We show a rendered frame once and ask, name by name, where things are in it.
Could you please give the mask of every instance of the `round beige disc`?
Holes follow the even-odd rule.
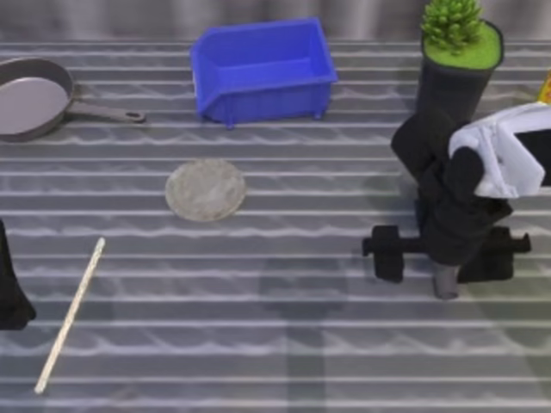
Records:
[[[235,213],[247,192],[245,179],[222,159],[198,159],[172,172],[165,196],[170,209],[193,221],[215,221]]]

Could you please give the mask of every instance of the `potted plant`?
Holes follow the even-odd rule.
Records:
[[[424,10],[417,109],[437,106],[469,122],[504,57],[503,35],[476,0],[431,0]]]

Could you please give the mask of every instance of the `green soil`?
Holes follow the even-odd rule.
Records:
[[[458,56],[440,50],[427,41],[424,43],[424,52],[440,65],[465,69],[489,69],[499,62],[501,44],[498,32],[487,24],[483,24],[480,28],[480,40],[475,45],[467,47]]]

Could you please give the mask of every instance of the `green succulent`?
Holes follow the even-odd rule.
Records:
[[[439,49],[461,54],[480,38],[481,11],[476,0],[431,0],[421,25],[425,39]]]

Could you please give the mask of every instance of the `slatted surface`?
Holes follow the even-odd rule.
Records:
[[[373,225],[414,233],[389,138],[412,108],[415,44],[334,43],[341,81],[322,122],[201,125],[182,44],[3,45],[71,69],[87,102],[143,126],[75,118],[0,146],[0,215],[39,318],[0,333],[3,413],[542,413],[551,409],[551,203],[521,200],[532,234],[509,283],[433,298],[430,267],[377,281]],[[481,112],[528,102],[551,44],[510,44]],[[245,174],[243,209],[174,217],[164,182],[195,157]],[[44,398],[32,394],[99,236],[105,256]]]

